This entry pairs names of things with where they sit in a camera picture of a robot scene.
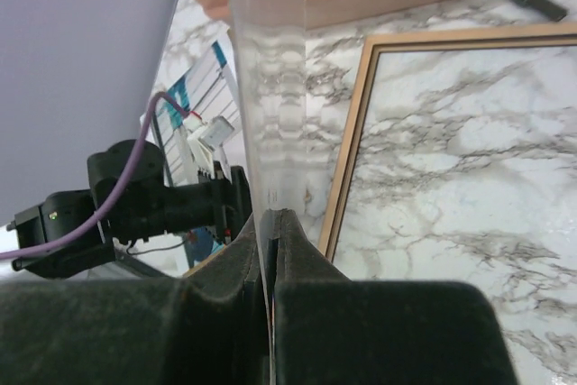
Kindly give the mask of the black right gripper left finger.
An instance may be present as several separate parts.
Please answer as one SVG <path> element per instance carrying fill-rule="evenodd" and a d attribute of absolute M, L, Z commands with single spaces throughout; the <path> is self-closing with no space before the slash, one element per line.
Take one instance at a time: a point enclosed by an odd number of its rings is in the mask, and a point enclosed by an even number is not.
<path fill-rule="evenodd" d="M 4 384 L 266 384 L 253 222 L 187 277 L 1 285 Z"/>

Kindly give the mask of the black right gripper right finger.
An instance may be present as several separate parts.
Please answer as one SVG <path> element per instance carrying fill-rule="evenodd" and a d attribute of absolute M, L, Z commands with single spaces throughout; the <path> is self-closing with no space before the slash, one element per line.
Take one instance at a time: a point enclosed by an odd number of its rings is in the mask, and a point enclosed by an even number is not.
<path fill-rule="evenodd" d="M 279 384 L 514 384 L 493 307 L 458 281 L 350 280 L 274 213 Z"/>

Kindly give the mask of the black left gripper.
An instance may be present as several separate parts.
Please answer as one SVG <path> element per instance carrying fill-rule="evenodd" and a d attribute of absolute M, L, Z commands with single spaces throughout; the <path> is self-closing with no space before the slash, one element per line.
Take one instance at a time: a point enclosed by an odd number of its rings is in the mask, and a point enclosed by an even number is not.
<path fill-rule="evenodd" d="M 87 159 L 89 187 L 51 194 L 39 205 L 15 215 L 8 225 L 22 248 L 44 245 L 85 223 L 112 192 L 132 151 L 133 140 L 114 144 Z M 212 227 L 216 240 L 230 243 L 252 213 L 248 180 L 234 166 L 227 179 L 217 173 L 202 176 L 194 185 L 169 187 L 164 183 L 165 158 L 146 142 L 131 180 L 112 209 L 95 227 L 67 246 L 37 257 L 18 255 L 13 270 L 27 270 L 49 280 L 70 278 L 84 270 L 116 261 L 115 242 L 132 247 L 163 234 L 189 234 Z"/>

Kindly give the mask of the blue wooden picture frame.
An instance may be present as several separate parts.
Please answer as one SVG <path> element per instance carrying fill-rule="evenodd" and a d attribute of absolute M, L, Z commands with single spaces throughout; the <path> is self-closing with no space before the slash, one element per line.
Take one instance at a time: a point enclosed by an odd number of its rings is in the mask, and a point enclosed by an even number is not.
<path fill-rule="evenodd" d="M 575 44 L 576 23 L 544 23 L 368 36 L 362 47 L 341 148 L 335 164 L 333 182 L 319 235 L 319 251 L 329 261 L 334 260 L 379 56 L 382 53 L 504 50 L 566 47 Z"/>

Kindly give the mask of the clear acrylic frame pane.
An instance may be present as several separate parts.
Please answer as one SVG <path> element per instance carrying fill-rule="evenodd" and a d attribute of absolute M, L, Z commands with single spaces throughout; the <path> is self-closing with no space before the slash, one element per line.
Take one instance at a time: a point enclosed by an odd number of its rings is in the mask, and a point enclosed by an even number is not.
<path fill-rule="evenodd" d="M 275 378 L 275 219 L 302 199 L 298 158 L 306 118 L 306 0 L 229 0 L 265 303 L 267 383 Z"/>

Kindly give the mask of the photo print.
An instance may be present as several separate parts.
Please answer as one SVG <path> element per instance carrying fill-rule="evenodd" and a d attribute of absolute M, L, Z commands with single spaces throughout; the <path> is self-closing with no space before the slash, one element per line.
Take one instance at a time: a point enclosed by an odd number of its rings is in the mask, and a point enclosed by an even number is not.
<path fill-rule="evenodd" d="M 203 121 L 209 122 L 221 115 L 233 125 L 236 133 L 214 155 L 215 162 L 221 165 L 227 178 L 231 177 L 232 166 L 247 166 L 237 106 L 234 51 L 229 37 L 217 38 L 192 67 L 168 87 L 167 92 L 179 105 L 193 111 Z M 203 175 L 197 173 L 186 144 L 183 118 L 168 103 L 161 101 L 157 105 L 147 140 L 155 142 L 163 151 L 166 185 L 194 185 L 202 179 Z M 153 268 L 179 277 L 222 248 L 223 245 L 216 240 L 215 229 L 207 227 L 189 234 L 157 236 L 149 247 L 138 243 L 134 254 Z"/>

